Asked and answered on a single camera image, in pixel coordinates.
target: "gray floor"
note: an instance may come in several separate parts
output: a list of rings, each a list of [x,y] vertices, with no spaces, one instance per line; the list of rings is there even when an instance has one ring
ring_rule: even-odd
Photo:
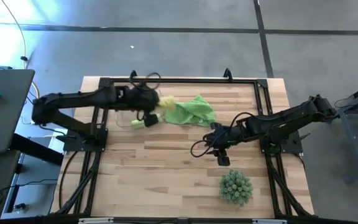
[[[257,28],[252,0],[6,0],[19,22],[68,26]],[[358,30],[358,0],[260,0],[266,29]],[[11,22],[0,3],[0,22]],[[77,91],[84,75],[266,77],[258,34],[25,32],[29,68],[41,94]],[[320,93],[334,103],[358,90],[358,35],[267,35],[274,77],[284,78],[290,104]],[[0,65],[20,68],[17,30],[0,28]],[[30,121],[31,105],[22,117]],[[43,136],[19,123],[24,136]],[[358,182],[340,121],[311,124],[303,141],[314,210],[358,221]]]

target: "green towel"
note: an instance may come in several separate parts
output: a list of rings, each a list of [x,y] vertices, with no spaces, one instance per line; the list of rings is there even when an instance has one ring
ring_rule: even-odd
[[[165,120],[171,124],[198,124],[208,127],[215,121],[214,110],[202,96],[189,102],[176,103],[174,110],[166,110]]]

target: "yellow plush toy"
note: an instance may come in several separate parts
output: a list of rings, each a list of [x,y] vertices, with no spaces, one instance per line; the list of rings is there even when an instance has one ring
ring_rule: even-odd
[[[163,109],[173,110],[175,109],[175,99],[173,96],[163,96],[161,97],[158,105]]]

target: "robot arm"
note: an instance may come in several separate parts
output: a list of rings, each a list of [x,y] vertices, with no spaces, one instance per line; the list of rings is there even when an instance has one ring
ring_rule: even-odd
[[[157,116],[150,114],[159,101],[155,90],[145,83],[130,89],[128,86],[105,86],[89,93],[51,93],[34,100],[32,120],[35,124],[55,123],[78,133],[82,138],[94,139],[97,136],[96,124],[82,123],[67,116],[59,109],[95,106],[105,110],[143,111],[146,126],[158,122]]]
[[[206,134],[203,141],[208,149],[213,148],[207,154],[214,154],[218,158],[220,166],[229,166],[230,160],[227,157],[226,149],[231,146],[256,139],[265,140],[267,146],[261,147],[275,146],[307,124],[329,121],[333,118],[335,112],[327,99],[319,95],[311,96],[308,101],[299,106],[275,114],[255,116],[243,112],[233,119],[230,126],[213,123],[211,127],[214,131]],[[250,116],[236,121],[236,118],[242,114]]]

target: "small potted plant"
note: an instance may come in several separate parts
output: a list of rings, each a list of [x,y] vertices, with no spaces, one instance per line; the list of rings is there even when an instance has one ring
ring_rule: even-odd
[[[252,196],[252,184],[248,177],[238,170],[230,170],[222,175],[219,183],[221,197],[230,204],[240,205],[248,203]]]

